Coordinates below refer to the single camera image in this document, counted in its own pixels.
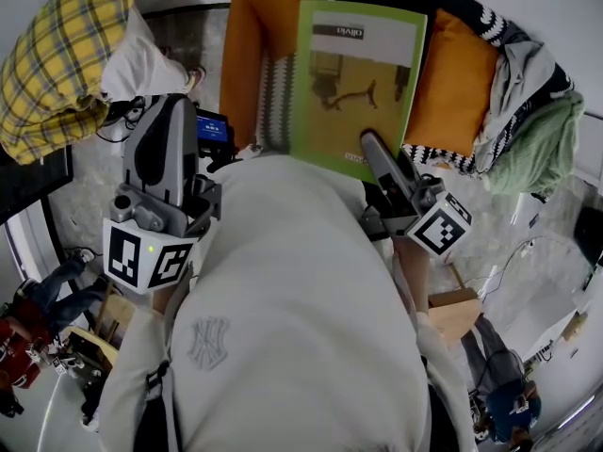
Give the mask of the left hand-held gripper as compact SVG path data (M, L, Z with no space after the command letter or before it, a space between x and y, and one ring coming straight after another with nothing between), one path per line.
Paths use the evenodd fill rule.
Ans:
M195 107L185 95L160 97L126 141L125 184L103 223L104 272L139 295L178 283L193 248L221 218L220 184L195 175L185 186L196 150Z

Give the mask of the large orange cushion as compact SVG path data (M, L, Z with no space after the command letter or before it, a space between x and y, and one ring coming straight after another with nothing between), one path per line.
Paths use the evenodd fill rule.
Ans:
M438 9L404 142L470 156L490 106L497 60L494 46Z

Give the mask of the light wooden side table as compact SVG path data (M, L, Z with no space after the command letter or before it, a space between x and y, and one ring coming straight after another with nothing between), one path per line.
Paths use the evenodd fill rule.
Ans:
M448 348L456 347L482 313L481 300L472 288L430 295L429 317Z

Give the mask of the pale green blanket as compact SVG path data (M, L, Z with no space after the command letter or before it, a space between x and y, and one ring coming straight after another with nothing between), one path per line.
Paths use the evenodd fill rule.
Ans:
M486 189L494 195L527 193L546 202L573 170L583 112L582 94L571 90L531 113L485 173Z

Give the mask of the person's left forearm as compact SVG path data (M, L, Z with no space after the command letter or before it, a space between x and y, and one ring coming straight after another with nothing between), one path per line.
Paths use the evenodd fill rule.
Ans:
M161 315L165 314L171 306L178 309L188 294L189 281L190 277L185 275L179 283L154 291L151 300L152 309Z

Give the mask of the green bordered book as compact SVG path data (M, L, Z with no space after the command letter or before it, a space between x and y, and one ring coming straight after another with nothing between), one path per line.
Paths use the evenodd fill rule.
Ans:
M410 119L428 17L344 1L300 3L290 154L373 183L361 135L399 154Z

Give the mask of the person's white shirt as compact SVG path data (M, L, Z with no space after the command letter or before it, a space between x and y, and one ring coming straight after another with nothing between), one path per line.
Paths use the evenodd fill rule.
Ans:
M363 186L278 154L215 178L197 282L126 329L102 452L474 452L464 378L361 229Z

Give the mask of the small orange cushion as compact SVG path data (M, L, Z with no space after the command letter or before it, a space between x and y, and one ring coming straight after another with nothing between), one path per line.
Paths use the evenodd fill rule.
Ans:
M269 55L278 60L297 50L303 0L249 0L267 36Z

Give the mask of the wooden chair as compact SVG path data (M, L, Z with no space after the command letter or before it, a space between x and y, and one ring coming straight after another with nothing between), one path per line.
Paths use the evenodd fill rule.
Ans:
M114 291L108 291L101 304L92 330L71 325L66 338L84 345L90 357L96 360L106 372L110 372L118 360L119 348L114 345L118 329L125 331L134 313L132 303Z

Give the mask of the person's right forearm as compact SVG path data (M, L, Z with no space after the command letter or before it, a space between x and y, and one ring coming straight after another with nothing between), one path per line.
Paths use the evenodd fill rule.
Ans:
M428 275L430 255L408 237L395 238L393 245L415 308L419 313L427 315L429 313Z

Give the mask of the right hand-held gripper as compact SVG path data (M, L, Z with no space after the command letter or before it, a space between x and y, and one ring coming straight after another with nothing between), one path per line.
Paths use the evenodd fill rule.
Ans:
M383 191L383 202L368 206L359 219L369 240L408 237L432 256L443 257L469 234L473 216L441 178L419 176L409 155L400 149L394 156L373 129L361 134L360 143Z

